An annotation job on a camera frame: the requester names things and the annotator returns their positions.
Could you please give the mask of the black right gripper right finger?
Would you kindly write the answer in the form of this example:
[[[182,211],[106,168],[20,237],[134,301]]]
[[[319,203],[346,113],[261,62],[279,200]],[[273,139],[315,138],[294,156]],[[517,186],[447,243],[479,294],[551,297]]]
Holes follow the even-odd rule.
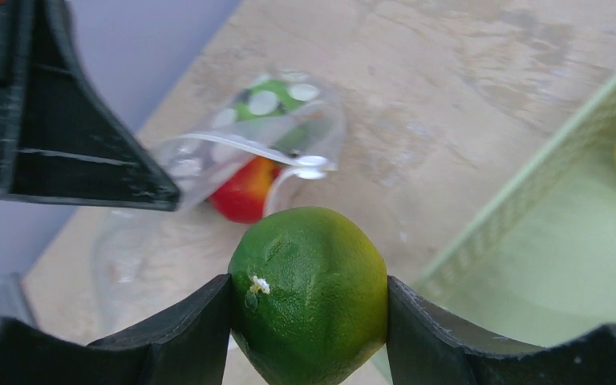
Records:
[[[616,324],[544,348],[478,326],[388,278],[394,384],[616,384]]]

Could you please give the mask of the clear dotted zip top bag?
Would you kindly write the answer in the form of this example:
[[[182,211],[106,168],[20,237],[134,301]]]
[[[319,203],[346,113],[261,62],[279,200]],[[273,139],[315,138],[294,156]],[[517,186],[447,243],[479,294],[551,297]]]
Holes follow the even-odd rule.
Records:
[[[233,101],[264,75],[311,83],[322,93],[286,115],[234,123]],[[338,167],[347,120],[332,86],[303,71],[278,68],[240,91],[191,130],[152,150],[180,188],[174,212],[110,209],[104,217],[92,250],[104,334],[180,301],[209,278],[204,256],[229,255],[245,224],[224,218],[209,197],[254,157],[283,166],[270,187],[263,217],[290,207],[304,181],[320,180]]]

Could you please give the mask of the green striped watermelon toy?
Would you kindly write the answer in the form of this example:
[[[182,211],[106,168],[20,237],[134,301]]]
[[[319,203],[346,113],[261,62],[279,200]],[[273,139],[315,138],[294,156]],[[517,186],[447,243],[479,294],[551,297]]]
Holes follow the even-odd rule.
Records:
[[[321,93],[311,83],[295,83],[264,75],[238,93],[231,107],[233,122],[283,116],[317,99]]]

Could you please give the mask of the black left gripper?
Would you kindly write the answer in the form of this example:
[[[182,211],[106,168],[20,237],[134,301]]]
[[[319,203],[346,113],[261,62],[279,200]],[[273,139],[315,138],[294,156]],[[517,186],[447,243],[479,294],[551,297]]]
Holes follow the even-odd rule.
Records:
[[[87,81],[64,1],[0,1],[0,200],[173,211],[180,190]]]

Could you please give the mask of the light green plastic basket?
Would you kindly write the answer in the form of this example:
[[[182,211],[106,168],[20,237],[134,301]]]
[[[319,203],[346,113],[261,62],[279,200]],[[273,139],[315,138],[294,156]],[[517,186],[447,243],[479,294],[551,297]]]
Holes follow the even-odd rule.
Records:
[[[616,73],[412,288],[550,348],[616,324]]]

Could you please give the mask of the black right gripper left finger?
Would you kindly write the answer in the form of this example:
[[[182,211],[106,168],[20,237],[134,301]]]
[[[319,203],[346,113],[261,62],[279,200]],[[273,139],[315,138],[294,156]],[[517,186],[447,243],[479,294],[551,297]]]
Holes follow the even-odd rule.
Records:
[[[87,346],[0,318],[0,384],[220,384],[230,331],[231,279]]]

